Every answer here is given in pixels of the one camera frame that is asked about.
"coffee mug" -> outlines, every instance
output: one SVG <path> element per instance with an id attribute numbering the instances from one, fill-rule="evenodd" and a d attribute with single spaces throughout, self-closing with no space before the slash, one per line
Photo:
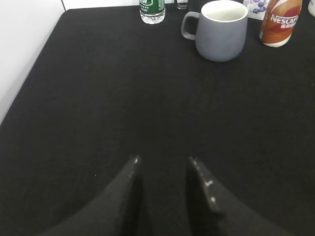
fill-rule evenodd
<path id="1" fill-rule="evenodd" d="M 206 3 L 201 13 L 188 12 L 182 23 L 183 37 L 195 40 L 197 51 L 211 61 L 228 61 L 242 51 L 247 31 L 248 9 L 239 2 L 217 0 Z M 189 17 L 199 19 L 196 35 L 186 31 Z"/>

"white wall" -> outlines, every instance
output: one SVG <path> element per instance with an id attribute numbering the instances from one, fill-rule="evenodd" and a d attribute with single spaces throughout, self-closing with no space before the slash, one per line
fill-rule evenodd
<path id="1" fill-rule="evenodd" d="M 0 124 L 63 12 L 61 0 L 0 0 Z"/>
<path id="2" fill-rule="evenodd" d="M 63 2 L 67 10 L 73 8 L 139 5 L 139 0 L 63 0 Z M 165 2 L 171 3 L 174 0 L 165 0 Z"/>

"black tablecloth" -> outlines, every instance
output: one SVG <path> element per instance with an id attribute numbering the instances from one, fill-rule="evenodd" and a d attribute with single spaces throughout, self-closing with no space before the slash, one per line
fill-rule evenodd
<path id="1" fill-rule="evenodd" d="M 183 11 L 146 25 L 138 6 L 62 15 L 0 127 L 0 235 L 63 221 L 140 154 L 153 229 L 189 236 L 185 164 L 198 156 L 242 202 L 315 233 L 315 18 L 263 46 L 249 19 L 233 61 L 180 34 Z"/>

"mug handle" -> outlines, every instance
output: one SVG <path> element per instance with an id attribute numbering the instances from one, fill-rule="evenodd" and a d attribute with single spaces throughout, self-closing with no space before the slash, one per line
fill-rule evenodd
<path id="1" fill-rule="evenodd" d="M 191 34 L 191 33 L 188 33 L 186 31 L 186 20 L 189 18 L 189 17 L 194 17 L 194 18 L 197 18 L 199 19 L 199 16 L 200 16 L 200 13 L 198 12 L 195 12 L 195 11 L 190 11 L 188 12 L 184 19 L 183 19 L 183 22 L 182 22 L 182 36 L 184 38 L 187 38 L 187 39 L 190 39 L 190 40 L 195 40 L 196 38 L 196 35 L 195 34 Z"/>

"plastic water bottle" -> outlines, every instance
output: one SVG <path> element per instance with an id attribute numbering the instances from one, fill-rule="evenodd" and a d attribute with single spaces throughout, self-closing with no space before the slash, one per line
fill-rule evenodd
<path id="1" fill-rule="evenodd" d="M 179 10 L 185 10 L 187 9 L 187 0 L 175 0 L 174 1 L 177 4 L 177 9 Z"/>
<path id="2" fill-rule="evenodd" d="M 144 23 L 153 25 L 165 18 L 165 0 L 140 0 L 140 16 Z"/>

